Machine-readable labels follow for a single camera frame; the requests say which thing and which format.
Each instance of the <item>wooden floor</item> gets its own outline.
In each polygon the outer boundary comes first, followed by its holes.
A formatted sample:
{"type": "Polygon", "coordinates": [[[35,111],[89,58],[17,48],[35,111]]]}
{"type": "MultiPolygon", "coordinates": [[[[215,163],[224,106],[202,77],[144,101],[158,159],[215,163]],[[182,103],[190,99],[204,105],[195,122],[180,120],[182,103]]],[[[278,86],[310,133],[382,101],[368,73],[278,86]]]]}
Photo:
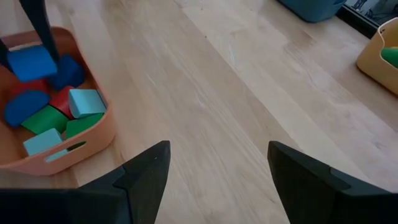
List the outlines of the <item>wooden floor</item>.
{"type": "MultiPolygon", "coordinates": [[[[397,98],[354,61],[368,39],[275,0],[56,0],[115,106],[109,149],[53,177],[0,172],[1,187],[77,187],[162,139],[172,143],[157,223],[288,223],[270,140],[398,191],[397,98]]],[[[0,1],[0,35],[30,30],[0,1]]]]}

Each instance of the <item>yellow bin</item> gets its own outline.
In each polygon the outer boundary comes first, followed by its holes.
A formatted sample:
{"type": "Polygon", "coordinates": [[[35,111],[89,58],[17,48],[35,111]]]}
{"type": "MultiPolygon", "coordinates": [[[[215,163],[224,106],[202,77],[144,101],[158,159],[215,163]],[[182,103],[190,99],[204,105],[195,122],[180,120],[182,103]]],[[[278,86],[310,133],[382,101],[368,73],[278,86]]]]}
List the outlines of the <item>yellow bin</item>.
{"type": "Polygon", "coordinates": [[[385,22],[377,29],[356,61],[362,72],[398,95],[398,68],[381,57],[384,47],[398,47],[398,17],[385,22]]]}

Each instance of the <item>red block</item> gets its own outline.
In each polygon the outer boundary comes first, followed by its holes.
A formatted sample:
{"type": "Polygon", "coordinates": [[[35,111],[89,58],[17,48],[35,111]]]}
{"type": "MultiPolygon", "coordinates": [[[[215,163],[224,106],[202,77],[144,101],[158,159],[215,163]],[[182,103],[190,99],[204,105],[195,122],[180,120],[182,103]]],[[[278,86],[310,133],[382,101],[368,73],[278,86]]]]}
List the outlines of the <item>red block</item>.
{"type": "Polygon", "coordinates": [[[69,109],[69,90],[73,89],[73,86],[65,86],[61,91],[59,91],[53,98],[50,100],[49,105],[58,109],[62,112],[67,118],[74,119],[69,109]]]}
{"type": "Polygon", "coordinates": [[[13,98],[16,95],[19,95],[27,90],[41,90],[44,93],[48,94],[49,89],[47,88],[47,84],[44,79],[34,80],[28,83],[17,83],[11,87],[9,90],[9,97],[13,98]]]}

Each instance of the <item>green toy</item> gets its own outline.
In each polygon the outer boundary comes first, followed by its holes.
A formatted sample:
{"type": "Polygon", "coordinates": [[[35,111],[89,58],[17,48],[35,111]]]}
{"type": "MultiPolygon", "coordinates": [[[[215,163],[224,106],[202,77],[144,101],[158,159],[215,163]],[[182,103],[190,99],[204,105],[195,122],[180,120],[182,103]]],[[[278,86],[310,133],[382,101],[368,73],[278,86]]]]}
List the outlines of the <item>green toy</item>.
{"type": "MultiPolygon", "coordinates": [[[[67,123],[67,131],[65,133],[66,138],[67,139],[72,138],[75,135],[89,129],[94,124],[96,124],[102,118],[103,115],[104,115],[103,113],[98,113],[84,118],[69,121],[67,123]]],[[[69,147],[68,150],[71,151],[72,149],[76,149],[77,147],[82,146],[84,143],[85,142],[80,142],[74,146],[69,147]]]]}
{"type": "Polygon", "coordinates": [[[385,47],[381,50],[381,57],[395,68],[398,68],[398,48],[385,47]]]}
{"type": "Polygon", "coordinates": [[[41,134],[55,128],[63,133],[67,128],[69,119],[54,107],[47,105],[36,114],[26,119],[21,125],[35,134],[41,134]]]}

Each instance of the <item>blue storage bin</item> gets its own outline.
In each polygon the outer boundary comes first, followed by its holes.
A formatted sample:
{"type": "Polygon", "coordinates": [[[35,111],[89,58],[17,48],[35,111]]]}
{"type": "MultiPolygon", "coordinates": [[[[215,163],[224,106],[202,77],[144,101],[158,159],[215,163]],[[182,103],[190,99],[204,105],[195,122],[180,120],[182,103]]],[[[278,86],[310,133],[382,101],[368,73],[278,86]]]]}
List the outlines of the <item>blue storage bin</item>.
{"type": "Polygon", "coordinates": [[[320,22],[333,17],[347,0],[278,0],[304,21],[320,22]]]}

